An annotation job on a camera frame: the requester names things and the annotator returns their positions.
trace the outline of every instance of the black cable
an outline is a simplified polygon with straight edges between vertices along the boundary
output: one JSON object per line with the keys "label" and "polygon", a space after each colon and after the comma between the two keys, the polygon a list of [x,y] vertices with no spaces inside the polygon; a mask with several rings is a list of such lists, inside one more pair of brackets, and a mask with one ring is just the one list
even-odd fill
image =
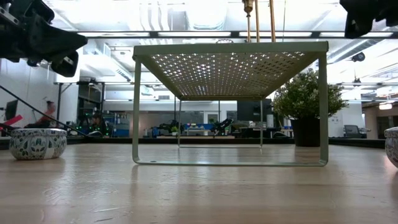
{"label": "black cable", "polygon": [[52,118],[51,116],[49,116],[49,115],[47,115],[47,114],[45,114],[45,113],[39,111],[38,109],[34,108],[32,105],[28,104],[28,103],[27,103],[26,101],[24,101],[23,99],[19,98],[17,95],[13,94],[13,93],[12,93],[11,91],[9,91],[8,89],[4,88],[2,85],[0,85],[0,88],[3,89],[4,91],[6,91],[6,92],[7,92],[8,94],[10,94],[11,96],[15,97],[17,100],[23,102],[23,104],[25,104],[26,106],[32,108],[32,110],[38,112],[39,114],[41,114],[41,115],[43,115],[43,116],[45,116],[45,117],[47,117],[47,118],[49,118],[49,119],[51,119],[51,120],[53,120],[53,121],[59,123],[59,124],[64,125],[65,127],[68,127],[68,128],[70,128],[70,129],[76,131],[76,132],[79,133],[79,134],[84,135],[84,137],[89,137],[89,136],[86,135],[85,133],[83,133],[83,132],[81,132],[81,131],[79,131],[79,130],[77,130],[77,129],[75,129],[75,128],[73,128],[73,127],[67,125],[67,124],[64,124],[64,123],[62,123],[61,121],[59,121],[59,120],[57,120],[57,119],[54,119],[54,118]]}

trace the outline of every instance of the black plant pot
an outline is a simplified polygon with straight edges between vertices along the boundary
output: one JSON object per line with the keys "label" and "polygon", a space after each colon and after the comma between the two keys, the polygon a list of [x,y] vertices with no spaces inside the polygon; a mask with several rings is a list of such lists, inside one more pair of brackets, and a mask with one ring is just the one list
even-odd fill
{"label": "black plant pot", "polygon": [[302,118],[291,120],[294,133],[294,143],[302,147],[320,146],[320,128],[319,119]]}

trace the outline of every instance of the metal table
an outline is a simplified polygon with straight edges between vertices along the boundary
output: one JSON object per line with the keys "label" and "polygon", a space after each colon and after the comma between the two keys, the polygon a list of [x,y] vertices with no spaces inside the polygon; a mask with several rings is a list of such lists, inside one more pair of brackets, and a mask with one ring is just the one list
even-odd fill
{"label": "metal table", "polygon": [[[132,158],[138,164],[214,166],[324,166],[328,162],[328,42],[139,45],[134,47]],[[319,59],[320,160],[297,162],[143,161],[138,153],[141,65],[179,100],[262,100]]]}

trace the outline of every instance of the brass rod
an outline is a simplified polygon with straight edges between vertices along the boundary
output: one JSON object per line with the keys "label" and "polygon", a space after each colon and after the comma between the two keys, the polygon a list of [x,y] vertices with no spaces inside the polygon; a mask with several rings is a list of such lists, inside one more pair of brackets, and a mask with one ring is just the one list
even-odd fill
{"label": "brass rod", "polygon": [[250,37],[250,15],[248,14],[248,43],[251,42],[251,37]]}
{"label": "brass rod", "polygon": [[259,22],[259,0],[256,0],[256,37],[257,43],[260,42],[260,22]]}
{"label": "brass rod", "polygon": [[271,14],[271,41],[276,42],[275,19],[274,19],[274,1],[273,0],[269,0],[269,11]]}

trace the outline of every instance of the green leaves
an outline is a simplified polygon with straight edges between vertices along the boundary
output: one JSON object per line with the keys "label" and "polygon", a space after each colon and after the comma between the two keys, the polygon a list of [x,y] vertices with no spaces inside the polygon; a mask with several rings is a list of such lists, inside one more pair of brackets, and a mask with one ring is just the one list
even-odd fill
{"label": "green leaves", "polygon": [[[328,85],[329,116],[348,105],[341,99],[342,89]],[[274,109],[287,118],[319,118],[318,72],[299,73],[280,87],[275,93]]]}

